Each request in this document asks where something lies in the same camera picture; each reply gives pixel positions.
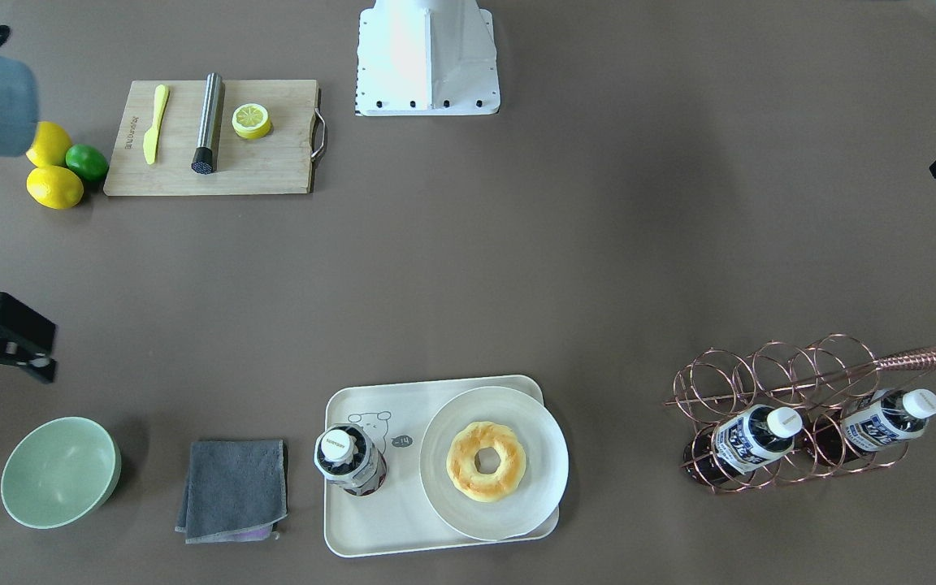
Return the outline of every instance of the lemon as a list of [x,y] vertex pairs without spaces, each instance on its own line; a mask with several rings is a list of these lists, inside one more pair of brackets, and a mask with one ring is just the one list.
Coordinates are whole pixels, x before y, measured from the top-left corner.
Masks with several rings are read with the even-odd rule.
[[36,167],[60,167],[63,156],[71,148],[71,137],[59,123],[40,122],[34,131],[34,142],[27,149],[27,158]]
[[233,129],[237,136],[256,140],[270,133],[270,112],[259,104],[244,104],[233,111]]
[[81,201],[85,185],[70,169],[38,167],[27,176],[27,193],[45,207],[66,210]]

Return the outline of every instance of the metal wire rack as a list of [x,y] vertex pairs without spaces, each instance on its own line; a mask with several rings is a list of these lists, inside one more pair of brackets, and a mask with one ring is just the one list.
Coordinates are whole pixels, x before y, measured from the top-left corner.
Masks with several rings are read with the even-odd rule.
[[[858,452],[843,440],[840,411],[880,388],[912,388],[935,370],[936,347],[877,357],[868,345],[840,333],[803,348],[769,341],[744,357],[707,349],[675,375],[673,400],[664,405],[677,406],[694,426],[681,467],[714,493],[742,492],[894,466],[908,445]],[[738,471],[725,470],[710,455],[709,437],[718,423],[754,404],[795,408],[805,418],[804,429],[783,459],[732,477]]]

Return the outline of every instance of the white tray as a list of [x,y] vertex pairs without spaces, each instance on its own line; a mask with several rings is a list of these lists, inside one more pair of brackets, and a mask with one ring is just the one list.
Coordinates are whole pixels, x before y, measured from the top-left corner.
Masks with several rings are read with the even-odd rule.
[[[339,557],[367,557],[539,540],[553,532],[558,508],[523,536],[495,542],[475,540],[447,526],[428,504],[420,475],[424,430],[447,401],[479,386],[506,386],[544,403],[540,386],[526,375],[356,386],[331,396],[324,426],[359,416],[357,423],[379,449],[383,448],[388,464],[385,483],[370,496],[350,496],[340,487],[324,483],[323,540],[331,552]],[[408,438],[409,445],[397,447]]]

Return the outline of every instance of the yellow butter knife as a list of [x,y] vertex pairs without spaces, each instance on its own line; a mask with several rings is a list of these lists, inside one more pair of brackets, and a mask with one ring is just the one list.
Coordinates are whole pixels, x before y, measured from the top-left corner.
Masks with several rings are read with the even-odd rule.
[[146,164],[153,164],[157,159],[157,137],[161,133],[161,116],[164,115],[164,104],[168,101],[168,86],[161,84],[154,89],[154,121],[144,134],[144,158]]

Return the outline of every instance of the dark drink bottle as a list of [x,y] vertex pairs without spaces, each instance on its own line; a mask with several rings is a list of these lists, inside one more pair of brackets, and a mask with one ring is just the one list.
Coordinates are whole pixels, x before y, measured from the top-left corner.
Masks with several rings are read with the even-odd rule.
[[802,428],[792,408],[751,406],[687,445],[684,470],[699,483],[721,485],[787,455]]
[[818,462],[829,466],[853,462],[863,455],[921,437],[934,414],[936,395],[930,390],[902,392],[883,388],[844,408],[839,431],[832,425],[816,429],[813,436],[818,449],[808,451]]
[[335,425],[316,440],[316,469],[353,496],[370,496],[385,482],[385,456],[359,425]]

